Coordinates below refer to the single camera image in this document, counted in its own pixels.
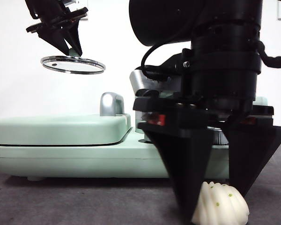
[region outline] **silver rim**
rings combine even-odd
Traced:
[[[100,71],[77,71],[77,70],[60,69],[60,68],[54,68],[54,67],[45,65],[45,63],[48,63],[48,62],[83,63],[83,64],[87,64],[87,65],[91,65],[91,66],[100,68],[101,70]],[[100,63],[100,62],[97,62],[94,60],[83,59],[83,58],[75,57],[75,56],[48,56],[48,57],[42,58],[41,63],[43,65],[43,67],[45,67],[47,69],[62,72],[62,73],[69,73],[69,74],[84,74],[84,75],[101,74],[106,69],[106,67],[103,63]]]

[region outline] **white background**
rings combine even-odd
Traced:
[[[89,20],[80,22],[83,57],[107,66],[101,75],[69,75],[44,69],[40,59],[62,55],[54,47],[26,33],[38,23],[29,14],[24,0],[0,0],[0,118],[48,114],[99,113],[102,93],[113,91],[132,111],[134,94],[129,75],[147,47],[135,37],[129,20],[129,0],[89,0]],[[270,56],[281,55],[281,21],[277,1],[264,0],[261,40]],[[157,65],[190,43],[167,45],[148,59]],[[275,124],[281,125],[281,69],[263,66],[258,96],[275,107]]]

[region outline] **gray mat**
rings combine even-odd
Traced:
[[[245,197],[250,225],[281,225],[281,146]],[[179,225],[167,179],[46,179],[0,172],[0,225]]]

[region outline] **chrome handle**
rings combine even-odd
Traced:
[[[124,114],[124,99],[122,96],[106,92],[101,96],[100,116],[116,116]]]

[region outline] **mint green lid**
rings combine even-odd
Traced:
[[[121,141],[130,128],[129,114],[8,118],[0,120],[0,144],[111,144]]]

